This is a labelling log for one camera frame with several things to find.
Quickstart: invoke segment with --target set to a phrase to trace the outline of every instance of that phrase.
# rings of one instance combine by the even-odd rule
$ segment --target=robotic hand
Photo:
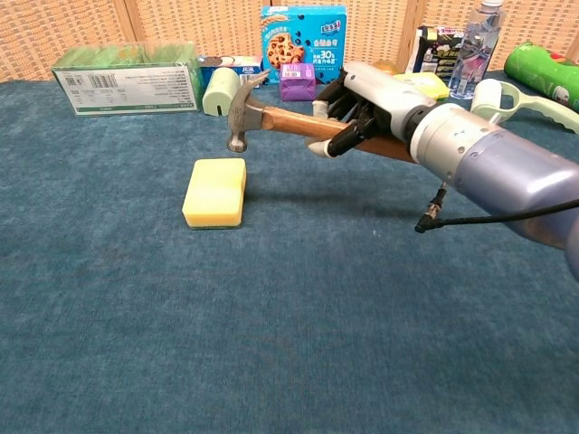
[[[349,122],[331,139],[316,143],[325,156],[340,156],[372,136],[389,134],[442,180],[418,232],[448,224],[504,222],[522,237],[565,250],[579,279],[578,164],[357,61],[347,63],[320,93],[314,116]],[[311,141],[308,145],[319,149]],[[439,220],[446,185],[490,216]]]

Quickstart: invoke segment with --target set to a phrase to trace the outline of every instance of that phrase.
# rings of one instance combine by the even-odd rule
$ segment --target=yellow sponge
[[[183,203],[183,215],[189,227],[239,226],[246,177],[242,158],[197,160]]]

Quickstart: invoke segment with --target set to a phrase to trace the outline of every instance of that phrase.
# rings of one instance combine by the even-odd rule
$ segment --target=black cable
[[[541,217],[543,215],[554,214],[556,212],[562,212],[571,210],[573,208],[579,207],[579,199],[573,201],[559,203],[553,206],[547,206],[545,208],[540,208],[534,211],[528,212],[513,212],[511,214],[488,216],[488,217],[466,217],[460,219],[434,219],[427,223],[426,227],[423,225],[425,231],[431,229],[438,229],[442,226],[451,226],[459,224],[482,224],[482,223],[504,223],[504,222],[517,222],[520,220],[533,219],[535,217]]]

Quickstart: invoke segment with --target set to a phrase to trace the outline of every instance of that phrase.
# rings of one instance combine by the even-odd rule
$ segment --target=blue carpet
[[[537,113],[505,127],[579,160]],[[54,82],[0,85],[1,431],[579,431],[562,251],[497,224],[417,234],[425,169],[264,131],[242,227],[190,230],[193,162],[237,156],[227,136],[225,118],[76,118]],[[442,216],[480,214],[449,192]]]

